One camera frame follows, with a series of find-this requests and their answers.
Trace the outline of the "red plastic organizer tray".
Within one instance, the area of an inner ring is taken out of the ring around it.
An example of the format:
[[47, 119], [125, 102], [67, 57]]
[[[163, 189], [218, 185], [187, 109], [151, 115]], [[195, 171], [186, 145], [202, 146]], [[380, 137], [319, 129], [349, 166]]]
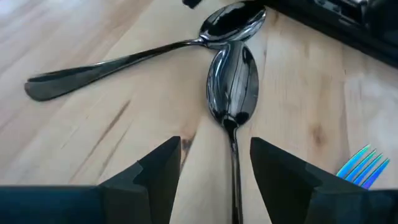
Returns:
[[398, 68], [398, 0], [261, 0], [266, 6]]

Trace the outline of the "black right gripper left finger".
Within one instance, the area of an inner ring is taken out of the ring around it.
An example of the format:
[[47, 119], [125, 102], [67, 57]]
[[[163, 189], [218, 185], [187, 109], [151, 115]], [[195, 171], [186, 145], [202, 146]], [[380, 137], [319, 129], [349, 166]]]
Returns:
[[0, 224], [169, 224], [180, 160], [173, 136], [99, 185], [0, 185]]

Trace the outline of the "silver spoon pointing down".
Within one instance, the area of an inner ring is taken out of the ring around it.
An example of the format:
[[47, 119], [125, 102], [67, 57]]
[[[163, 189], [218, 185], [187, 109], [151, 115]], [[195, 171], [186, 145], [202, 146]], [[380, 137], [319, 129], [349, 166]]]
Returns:
[[241, 41], [227, 43], [210, 65], [206, 99], [212, 117], [226, 131], [231, 147], [232, 224], [243, 224], [236, 132], [254, 114], [258, 93], [257, 65], [249, 47]]

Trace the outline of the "iridescent metal fork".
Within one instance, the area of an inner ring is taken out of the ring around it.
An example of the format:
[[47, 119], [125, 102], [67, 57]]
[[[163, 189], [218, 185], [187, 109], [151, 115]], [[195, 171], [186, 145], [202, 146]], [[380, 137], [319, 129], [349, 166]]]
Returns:
[[391, 161], [385, 158], [379, 163], [383, 158], [383, 153], [374, 158], [377, 149], [368, 152], [370, 149], [370, 144], [361, 148], [338, 170], [336, 176], [369, 190]]

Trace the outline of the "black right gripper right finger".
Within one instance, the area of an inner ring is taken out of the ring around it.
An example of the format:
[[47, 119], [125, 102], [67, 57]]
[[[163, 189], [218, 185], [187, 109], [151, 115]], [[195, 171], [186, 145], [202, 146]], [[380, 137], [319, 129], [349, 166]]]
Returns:
[[259, 137], [250, 156], [272, 224], [398, 224], [398, 189], [366, 190]]

